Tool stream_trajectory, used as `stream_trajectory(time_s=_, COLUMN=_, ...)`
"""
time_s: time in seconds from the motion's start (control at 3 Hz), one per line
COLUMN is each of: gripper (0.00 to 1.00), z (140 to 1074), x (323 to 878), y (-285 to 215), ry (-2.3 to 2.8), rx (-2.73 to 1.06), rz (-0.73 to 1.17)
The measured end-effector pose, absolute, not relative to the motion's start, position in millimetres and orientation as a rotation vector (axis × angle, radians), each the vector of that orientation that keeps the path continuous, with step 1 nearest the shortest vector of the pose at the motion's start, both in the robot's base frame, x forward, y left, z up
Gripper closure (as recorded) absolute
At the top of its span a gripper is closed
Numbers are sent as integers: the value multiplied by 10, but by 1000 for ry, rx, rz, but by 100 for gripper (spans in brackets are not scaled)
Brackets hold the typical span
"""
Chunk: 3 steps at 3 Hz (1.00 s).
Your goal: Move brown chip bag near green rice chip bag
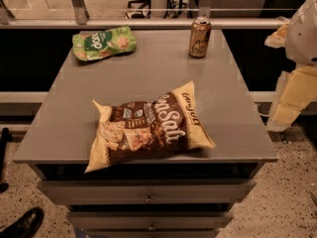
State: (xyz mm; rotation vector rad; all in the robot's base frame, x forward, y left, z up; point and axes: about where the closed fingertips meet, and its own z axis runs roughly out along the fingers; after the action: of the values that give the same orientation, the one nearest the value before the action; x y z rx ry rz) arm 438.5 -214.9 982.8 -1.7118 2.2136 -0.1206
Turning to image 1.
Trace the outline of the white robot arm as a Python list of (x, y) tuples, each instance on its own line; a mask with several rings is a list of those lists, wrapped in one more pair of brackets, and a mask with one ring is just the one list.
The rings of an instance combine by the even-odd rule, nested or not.
[(286, 57), (296, 63), (295, 70), (278, 78), (266, 122), (269, 131), (283, 132), (317, 97), (317, 0), (306, 0), (264, 44), (285, 48)]

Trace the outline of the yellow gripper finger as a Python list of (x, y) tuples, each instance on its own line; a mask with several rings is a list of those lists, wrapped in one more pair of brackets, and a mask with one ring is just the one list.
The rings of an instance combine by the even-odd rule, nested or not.
[(292, 72), (283, 71), (278, 78), (266, 128), (283, 132), (317, 96), (317, 67), (306, 65)]
[(284, 48), (288, 27), (288, 24), (284, 24), (279, 27), (274, 33), (265, 39), (264, 44), (275, 49)]

